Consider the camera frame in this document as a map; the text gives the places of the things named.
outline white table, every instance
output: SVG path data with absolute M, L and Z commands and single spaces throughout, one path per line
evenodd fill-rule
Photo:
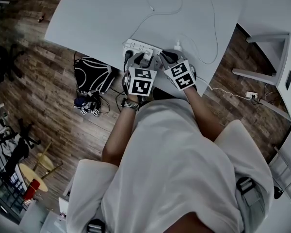
M 291 34 L 273 34 L 273 35 L 258 35 L 247 39 L 247 42 L 284 42 L 284 48 L 281 54 L 279 67 L 275 76 L 268 76 L 256 72 L 233 69 L 232 72 L 236 75 L 244 76 L 247 78 L 255 79 L 265 83 L 275 85 L 286 105 L 288 114 L 278 109 L 277 107 L 269 104 L 264 100 L 260 100 L 260 103 L 279 113 L 286 119 L 291 121 L 291 82 L 287 89 L 287 80 L 289 74 L 291 74 Z
M 179 39 L 183 52 L 195 66 L 197 75 L 207 82 L 212 79 L 226 51 L 245 0 L 212 0 L 215 9 L 218 56 L 206 65 L 197 58 L 196 50 L 185 34 L 199 48 L 204 62 L 216 55 L 213 8 L 211 0 L 183 0 L 182 10 L 175 15 L 157 15 L 146 20 L 133 39 L 170 49 Z M 156 12 L 170 12 L 179 0 L 151 0 Z M 76 50 L 118 69 L 123 68 L 122 43 L 130 38 L 141 21 L 152 10 L 146 0 L 61 0 L 45 35 L 45 39 Z M 174 96 L 184 96 L 159 72 L 154 85 Z M 203 94 L 206 85 L 197 81 Z

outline wooden floor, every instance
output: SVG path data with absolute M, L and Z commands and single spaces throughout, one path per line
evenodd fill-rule
M 0 84 L 0 102 L 5 103 L 4 109 L 9 114 L 8 121 L 14 130 L 19 130 L 18 118 L 23 118 L 25 123 L 35 123 L 32 137 L 41 139 L 42 144 L 30 151 L 24 163 L 33 167 L 37 160 L 36 154 L 43 151 L 50 141 L 53 142 L 47 156 L 54 163 L 62 161 L 64 165 L 46 178 L 49 191 L 37 192 L 36 198 L 49 209 L 58 212 L 58 197 L 72 178 L 78 161 L 84 158 L 99 159 L 118 117 L 114 101 L 117 94 L 109 90 L 103 95 L 111 105 L 111 111 L 106 115 L 84 118 L 75 112 L 74 51 L 43 40 L 60 0 L 11 1 L 13 3 L 5 6 L 0 14 L 0 44 L 9 49 L 12 43 L 16 43 L 19 50 L 25 50 L 25 54 L 16 62 L 24 77 L 15 78 L 13 82 L 6 78 Z M 43 14 L 45 20 L 38 23 Z M 264 84 L 238 78 L 231 73 L 234 67 L 271 72 L 263 56 L 245 41 L 245 36 L 238 29 L 235 29 L 211 85 L 242 96 L 247 90 L 256 91 L 259 98 L 264 97 Z M 113 88 L 118 91 L 121 91 L 120 78 L 113 84 Z M 273 94 L 267 100 L 278 100 L 276 103 L 280 103 L 276 89 L 268 89 Z M 273 153 L 272 144 L 282 141 L 290 123 L 261 105 L 254 106 L 250 101 L 232 97 L 222 91 L 207 91 L 206 94 L 203 96 L 204 101 L 221 123 L 227 125 L 234 119 L 240 119 L 268 160 Z M 37 171 L 40 175 L 45 174 L 41 167 Z

